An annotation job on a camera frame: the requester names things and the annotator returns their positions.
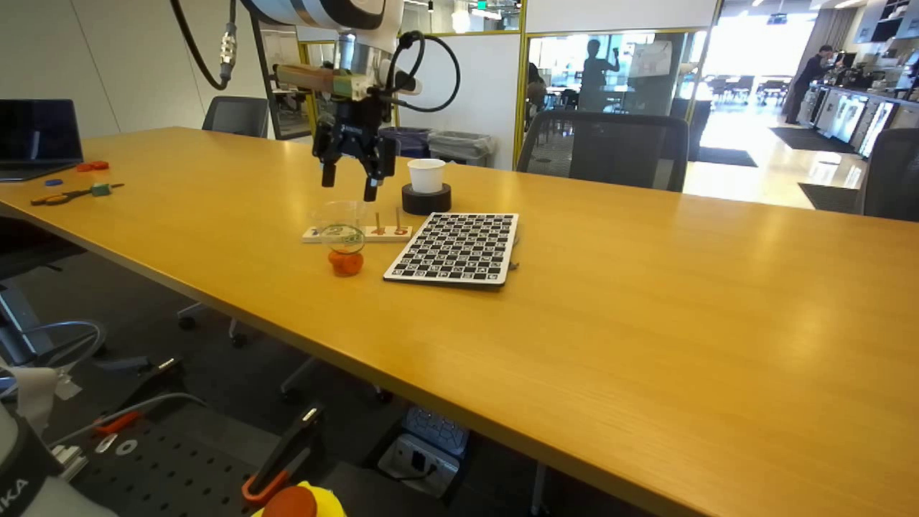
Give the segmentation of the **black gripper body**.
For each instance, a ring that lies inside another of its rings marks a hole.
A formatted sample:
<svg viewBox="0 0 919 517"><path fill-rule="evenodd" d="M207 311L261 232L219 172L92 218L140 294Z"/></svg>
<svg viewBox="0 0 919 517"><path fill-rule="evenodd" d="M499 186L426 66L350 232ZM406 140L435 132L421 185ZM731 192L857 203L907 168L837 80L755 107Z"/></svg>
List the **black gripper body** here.
<svg viewBox="0 0 919 517"><path fill-rule="evenodd" d="M334 99L317 123L313 156L320 162L350 156L366 172L385 179L396 163L396 139L389 122L390 103L380 96L366 100Z"/></svg>

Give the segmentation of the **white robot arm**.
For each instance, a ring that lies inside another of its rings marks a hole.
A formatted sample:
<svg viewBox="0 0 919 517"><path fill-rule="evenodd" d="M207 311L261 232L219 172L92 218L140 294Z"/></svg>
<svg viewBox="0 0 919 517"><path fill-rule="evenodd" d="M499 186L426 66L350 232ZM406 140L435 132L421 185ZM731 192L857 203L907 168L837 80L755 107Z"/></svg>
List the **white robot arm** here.
<svg viewBox="0 0 919 517"><path fill-rule="evenodd" d="M313 159L321 163L321 185L334 186L340 159L350 156L366 170L362 198L375 202L383 182L396 170L390 63L402 0L245 0L245 7L275 27L340 35L340 58L331 70L281 63L275 79L327 99L313 123Z"/></svg>

